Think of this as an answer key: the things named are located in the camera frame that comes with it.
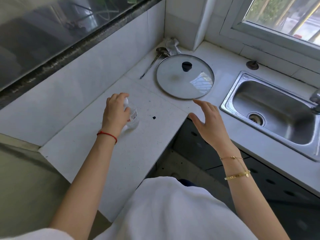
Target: glass pane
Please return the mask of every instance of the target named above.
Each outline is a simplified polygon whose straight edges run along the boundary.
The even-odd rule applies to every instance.
[[[0,90],[142,0],[0,0]]]
[[[320,45],[320,0],[254,0],[244,21]]]

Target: hand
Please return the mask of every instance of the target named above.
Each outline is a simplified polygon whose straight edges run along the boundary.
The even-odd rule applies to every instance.
[[[194,99],[193,102],[201,107],[205,116],[205,123],[202,123],[194,113],[189,114],[202,138],[209,143],[219,155],[224,154],[230,148],[233,149],[235,146],[227,133],[218,108],[206,101]]]
[[[128,93],[113,94],[106,100],[103,113],[101,130],[117,138],[130,117],[130,108],[127,107],[124,110],[123,104],[126,97],[129,97]]]

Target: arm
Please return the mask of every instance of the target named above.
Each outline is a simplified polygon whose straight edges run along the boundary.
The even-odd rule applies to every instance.
[[[118,137],[129,118],[124,111],[127,93],[113,94],[106,101],[102,131]],[[88,239],[106,182],[115,139],[100,134],[55,213],[50,228],[68,233],[74,239]]]
[[[230,140],[218,108],[205,101],[195,99],[194,102],[202,108],[205,123],[194,113],[189,116],[203,139],[223,158],[226,176],[243,173],[247,170],[244,161],[230,158],[241,157],[241,154]],[[259,240],[289,239],[251,175],[230,179],[228,183],[238,216]]]

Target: plastic bottle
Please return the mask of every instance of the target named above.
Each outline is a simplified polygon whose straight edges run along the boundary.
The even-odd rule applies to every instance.
[[[137,112],[137,107],[134,106],[132,103],[129,103],[128,99],[124,99],[124,109],[127,107],[130,108],[130,119],[127,122],[127,126],[130,129],[134,129],[139,125],[139,117],[138,117],[138,112]]]

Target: red string bracelet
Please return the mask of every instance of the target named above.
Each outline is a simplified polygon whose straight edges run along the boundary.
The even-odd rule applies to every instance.
[[[117,144],[117,142],[118,142],[117,137],[115,137],[115,136],[113,136],[113,135],[111,135],[111,134],[109,134],[109,133],[103,132],[103,131],[99,131],[99,132],[97,133],[97,136],[98,136],[98,135],[101,135],[101,134],[108,135],[108,136],[112,136],[112,137],[115,139],[115,145]]]

